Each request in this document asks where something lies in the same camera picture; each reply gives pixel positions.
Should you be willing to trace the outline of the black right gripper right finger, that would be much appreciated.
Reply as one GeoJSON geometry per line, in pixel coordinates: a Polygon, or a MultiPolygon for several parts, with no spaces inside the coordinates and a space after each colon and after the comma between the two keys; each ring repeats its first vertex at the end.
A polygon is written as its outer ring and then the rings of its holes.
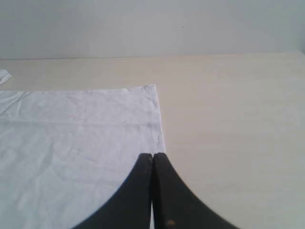
{"type": "Polygon", "coordinates": [[[182,181],[165,153],[153,156],[152,208],[156,229],[235,229],[182,181]]]}

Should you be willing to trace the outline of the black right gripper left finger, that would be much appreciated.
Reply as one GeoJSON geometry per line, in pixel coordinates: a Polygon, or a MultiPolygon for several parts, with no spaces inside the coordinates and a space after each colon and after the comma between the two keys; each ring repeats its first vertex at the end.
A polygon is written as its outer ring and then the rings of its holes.
{"type": "Polygon", "coordinates": [[[151,154],[139,154],[128,177],[112,197],[76,229],[148,229],[151,220],[151,154]]]}

